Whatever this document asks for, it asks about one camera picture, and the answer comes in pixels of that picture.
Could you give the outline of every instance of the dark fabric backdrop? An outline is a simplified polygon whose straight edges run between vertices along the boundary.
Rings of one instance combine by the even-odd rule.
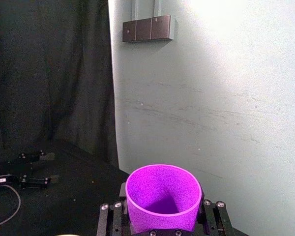
[[[0,0],[0,148],[53,139],[118,166],[107,0]]]

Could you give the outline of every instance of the black table surface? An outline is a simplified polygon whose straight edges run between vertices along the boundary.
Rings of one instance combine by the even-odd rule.
[[[0,160],[41,149],[55,153],[55,160],[35,163],[33,177],[59,175],[59,182],[43,190],[12,185],[20,194],[21,208],[0,226],[0,236],[95,236],[100,205],[119,200],[120,186],[128,174],[63,141],[13,147],[0,151]],[[0,189],[1,222],[16,210],[18,199],[12,190]]]

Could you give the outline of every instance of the screw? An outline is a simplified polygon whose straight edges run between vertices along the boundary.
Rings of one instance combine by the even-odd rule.
[[[108,208],[108,204],[103,204],[101,207],[100,207],[102,210],[106,210]]]
[[[121,207],[121,203],[115,203],[115,207]]]
[[[152,231],[149,233],[149,236],[156,236],[156,231],[152,230]]]
[[[176,236],[181,236],[181,235],[182,235],[182,232],[181,232],[180,230],[176,230],[176,231],[175,231],[175,235],[176,235]]]
[[[217,202],[216,205],[218,207],[224,207],[225,206],[225,203],[224,202]]]
[[[203,203],[204,203],[205,205],[207,205],[207,206],[211,205],[211,201],[210,201],[210,200],[205,200]]]

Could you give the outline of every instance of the white wall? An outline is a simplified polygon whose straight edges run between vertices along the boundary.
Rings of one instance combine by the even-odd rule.
[[[109,0],[119,163],[190,170],[250,236],[295,236],[295,0],[163,0],[171,42],[122,43]]]

